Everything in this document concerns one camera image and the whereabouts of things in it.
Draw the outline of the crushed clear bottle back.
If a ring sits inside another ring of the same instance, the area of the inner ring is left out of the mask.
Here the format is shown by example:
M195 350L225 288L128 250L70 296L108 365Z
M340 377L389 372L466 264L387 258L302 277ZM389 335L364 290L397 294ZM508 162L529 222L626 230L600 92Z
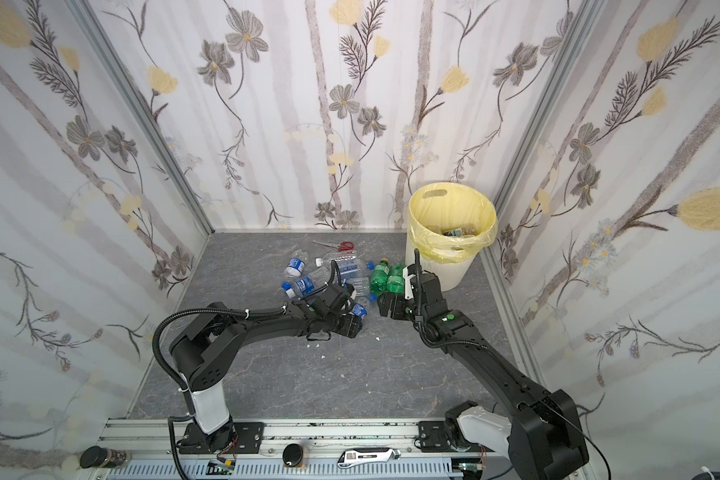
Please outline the crushed clear bottle back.
M315 264L317 267L320 267L323 265L329 265L332 261L336 261L337 263L353 261L356 257L357 253L354 250L329 252L323 256L317 257L315 259Z

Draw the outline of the blue label bottle back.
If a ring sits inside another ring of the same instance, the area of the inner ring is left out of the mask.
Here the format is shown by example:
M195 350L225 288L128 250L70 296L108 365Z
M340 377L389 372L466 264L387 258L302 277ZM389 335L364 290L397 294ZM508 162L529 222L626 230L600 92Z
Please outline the blue label bottle back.
M284 273L291 278L299 278L304 274L308 263L308 254L306 251L297 249L294 251L286 264Z

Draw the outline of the clear bottle green band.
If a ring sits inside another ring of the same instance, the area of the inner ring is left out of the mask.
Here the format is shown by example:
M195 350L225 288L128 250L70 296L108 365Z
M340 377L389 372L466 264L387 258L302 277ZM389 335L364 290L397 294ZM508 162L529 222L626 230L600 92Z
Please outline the clear bottle green band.
M477 231L473 226L458 227L458 228L446 230L442 233L443 236L453 237L453 238L472 237L472 236L475 236L476 234L477 234Z

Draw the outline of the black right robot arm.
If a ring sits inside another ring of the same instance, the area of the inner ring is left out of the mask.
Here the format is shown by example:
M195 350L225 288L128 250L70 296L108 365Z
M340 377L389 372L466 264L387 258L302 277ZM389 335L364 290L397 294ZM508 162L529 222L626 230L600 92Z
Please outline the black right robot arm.
M522 479L564 479L590 459L577 407L522 373L482 336L464 313L447 305L438 277L406 278L401 292L385 292L383 317L413 323L424 345L464 365L504 410L492 413L466 401L447 411L446 441L456 449L483 446L508 459Z

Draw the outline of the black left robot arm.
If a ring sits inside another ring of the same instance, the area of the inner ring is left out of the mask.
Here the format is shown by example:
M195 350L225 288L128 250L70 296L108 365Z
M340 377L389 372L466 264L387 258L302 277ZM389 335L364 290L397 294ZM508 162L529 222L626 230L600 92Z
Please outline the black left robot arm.
M152 339L155 363L177 384L187 404L186 415L168 418L173 458L226 453L239 439L222 380L243 347L279 337L353 339L362 329L355 305L344 287L329 284L278 308L251 311L214 303L162 320Z

